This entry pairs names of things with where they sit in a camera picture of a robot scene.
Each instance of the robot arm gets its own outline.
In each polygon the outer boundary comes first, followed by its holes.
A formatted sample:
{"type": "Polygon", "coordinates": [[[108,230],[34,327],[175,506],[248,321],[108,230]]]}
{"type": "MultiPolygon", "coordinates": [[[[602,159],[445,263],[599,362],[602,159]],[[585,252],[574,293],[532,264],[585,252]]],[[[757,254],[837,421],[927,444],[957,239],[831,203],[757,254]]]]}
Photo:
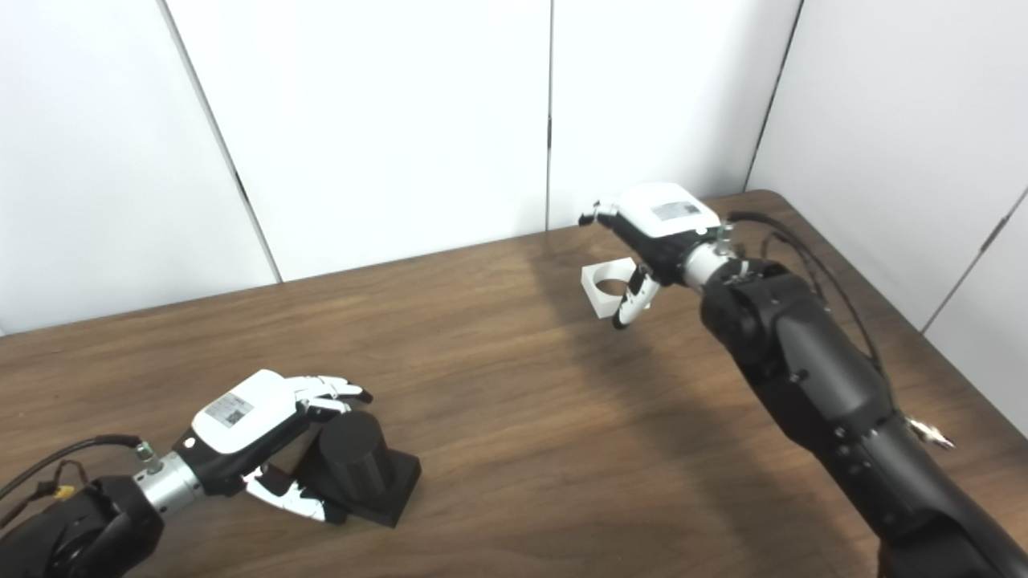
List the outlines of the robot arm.
{"type": "Polygon", "coordinates": [[[258,371],[197,412],[174,450],[143,471],[96,478],[0,538],[2,574],[118,578],[154,551],[176,512],[243,490],[304,517],[344,518],[267,461],[311,422],[350,411],[346,399],[371,396],[341,377],[258,371]]]}
{"type": "MultiPolygon", "coordinates": [[[[884,373],[804,279],[774,261],[734,255],[730,225],[710,215],[677,185],[651,184],[597,204],[580,223],[612,228],[661,286],[702,295],[704,326],[782,432],[814,455],[881,539],[882,575],[1028,577],[1020,546],[911,432],[944,447],[949,440],[898,410],[884,373]]],[[[637,315],[633,298],[640,296],[629,284],[615,327],[637,315]]]]}

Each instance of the black square base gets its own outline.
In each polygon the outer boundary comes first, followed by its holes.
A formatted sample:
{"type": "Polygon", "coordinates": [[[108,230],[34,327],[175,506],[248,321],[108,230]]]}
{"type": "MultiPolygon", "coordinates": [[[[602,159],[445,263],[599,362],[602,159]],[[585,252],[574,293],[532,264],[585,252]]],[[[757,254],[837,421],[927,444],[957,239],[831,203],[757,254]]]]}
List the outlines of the black square base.
{"type": "Polygon", "coordinates": [[[318,448],[317,440],[310,444],[307,453],[300,460],[300,464],[296,466],[293,475],[300,486],[305,489],[304,494],[310,494],[325,500],[325,521],[343,523],[346,519],[345,515],[329,515],[329,506],[331,505],[375,523],[396,528],[397,522],[400,521],[400,514],[403,513],[404,507],[407,506],[407,500],[410,499],[410,494],[414,491],[414,484],[417,483],[417,478],[421,475],[421,462],[410,454],[395,449],[388,451],[390,461],[393,463],[393,471],[396,474],[393,485],[381,496],[364,502],[352,502],[342,495],[342,491],[339,490],[328,464],[318,448]]]}

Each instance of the white block with hole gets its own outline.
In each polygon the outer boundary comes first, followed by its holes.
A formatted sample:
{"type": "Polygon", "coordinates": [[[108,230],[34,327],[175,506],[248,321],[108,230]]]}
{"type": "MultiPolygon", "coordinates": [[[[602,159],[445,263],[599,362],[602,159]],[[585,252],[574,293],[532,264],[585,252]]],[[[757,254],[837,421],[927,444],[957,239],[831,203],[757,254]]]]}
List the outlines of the white block with hole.
{"type": "Polygon", "coordinates": [[[631,257],[605,261],[594,265],[582,267],[582,288],[585,289],[592,309],[596,312],[596,317],[607,319],[614,317],[621,305],[622,295],[612,295],[599,288],[603,281],[623,281],[628,283],[635,273],[635,261],[631,257]]]}

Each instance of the silver metal connector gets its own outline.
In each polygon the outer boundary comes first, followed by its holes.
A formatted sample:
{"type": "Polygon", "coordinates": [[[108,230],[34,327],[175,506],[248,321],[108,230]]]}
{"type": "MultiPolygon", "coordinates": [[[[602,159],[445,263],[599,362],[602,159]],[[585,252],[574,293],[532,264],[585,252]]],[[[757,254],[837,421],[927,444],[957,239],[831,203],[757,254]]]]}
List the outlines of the silver metal connector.
{"type": "Polygon", "coordinates": [[[137,473],[133,479],[153,506],[167,519],[190,503],[204,497],[196,474],[172,451],[159,460],[161,467],[155,473],[149,469],[137,473]]]}
{"type": "Polygon", "coordinates": [[[735,223],[725,223],[718,229],[718,241],[714,243],[713,252],[715,255],[732,254],[732,232],[735,230],[735,223]]]}
{"type": "Polygon", "coordinates": [[[918,422],[910,416],[906,416],[905,419],[907,420],[907,426],[923,443],[931,443],[942,447],[943,449],[953,449],[956,447],[956,445],[950,441],[950,438],[943,435],[943,432],[939,431],[939,428],[935,426],[925,424],[924,422],[918,422]]]}
{"type": "Polygon", "coordinates": [[[159,472],[164,467],[163,462],[157,459],[157,454],[153,450],[153,447],[150,447],[150,444],[146,440],[136,446],[136,457],[143,462],[147,473],[151,475],[159,472]]]}

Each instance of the label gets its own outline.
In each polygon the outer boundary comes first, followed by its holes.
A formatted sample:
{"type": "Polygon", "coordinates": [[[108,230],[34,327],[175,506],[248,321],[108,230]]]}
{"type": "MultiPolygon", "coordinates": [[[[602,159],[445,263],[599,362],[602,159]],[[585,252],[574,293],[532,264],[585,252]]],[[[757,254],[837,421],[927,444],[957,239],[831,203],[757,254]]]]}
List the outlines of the label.
{"type": "Polygon", "coordinates": [[[217,420],[222,426],[231,428],[253,408],[254,406],[247,403],[247,400],[229,392],[208,405],[204,412],[217,420]]]}
{"type": "Polygon", "coordinates": [[[664,205],[658,205],[656,207],[651,207],[653,214],[657,216],[661,221],[669,221],[671,219],[677,219],[678,217],[688,217],[689,215],[697,215],[700,210],[696,208],[695,205],[687,201],[675,201],[674,203],[666,203],[664,205]]]}

